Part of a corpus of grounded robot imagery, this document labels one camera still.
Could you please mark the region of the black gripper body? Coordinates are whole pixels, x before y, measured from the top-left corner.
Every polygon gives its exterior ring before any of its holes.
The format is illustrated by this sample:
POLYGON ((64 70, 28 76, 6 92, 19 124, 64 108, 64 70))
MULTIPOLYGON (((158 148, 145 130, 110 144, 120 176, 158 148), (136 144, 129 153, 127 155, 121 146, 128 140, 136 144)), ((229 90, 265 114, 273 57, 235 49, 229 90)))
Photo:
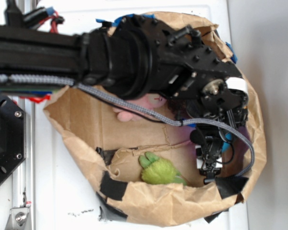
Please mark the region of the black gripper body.
MULTIPOLYGON (((234 130, 245 126, 248 120, 248 109, 236 108, 219 115, 208 115, 206 117, 212 121, 223 122, 234 130)), ((220 126, 211 124, 195 124, 195 130, 190 134, 190 140, 197 145, 196 160, 197 169, 200 175, 204 176, 204 184, 213 182, 217 175, 221 173, 221 168, 233 161, 235 150, 234 141, 238 138, 231 131, 220 126), (232 148, 222 153, 223 136, 227 133, 233 135, 232 148)))

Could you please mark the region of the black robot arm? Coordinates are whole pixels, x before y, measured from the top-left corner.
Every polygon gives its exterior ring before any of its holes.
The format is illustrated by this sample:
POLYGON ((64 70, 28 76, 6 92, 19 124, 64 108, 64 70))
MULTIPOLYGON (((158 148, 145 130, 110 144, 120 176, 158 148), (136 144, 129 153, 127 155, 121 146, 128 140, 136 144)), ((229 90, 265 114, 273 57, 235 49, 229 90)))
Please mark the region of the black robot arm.
POLYGON ((206 45, 200 31, 175 30, 158 19, 122 18, 113 35, 108 26, 82 35, 40 32, 24 25, 0 25, 0 92, 44 97, 64 86, 118 108, 143 115, 127 102, 147 93, 185 102, 199 143, 204 183, 215 180, 226 134, 238 136, 247 120, 248 93, 241 72, 206 45))

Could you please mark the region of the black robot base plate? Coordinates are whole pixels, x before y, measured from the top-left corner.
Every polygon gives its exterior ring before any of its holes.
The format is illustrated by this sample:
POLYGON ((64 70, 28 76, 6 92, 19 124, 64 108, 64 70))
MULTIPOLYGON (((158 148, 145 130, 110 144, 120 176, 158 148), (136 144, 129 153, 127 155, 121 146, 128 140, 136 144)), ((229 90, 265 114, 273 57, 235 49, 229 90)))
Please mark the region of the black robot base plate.
POLYGON ((0 94, 0 186, 22 163, 24 111, 8 96, 0 94))

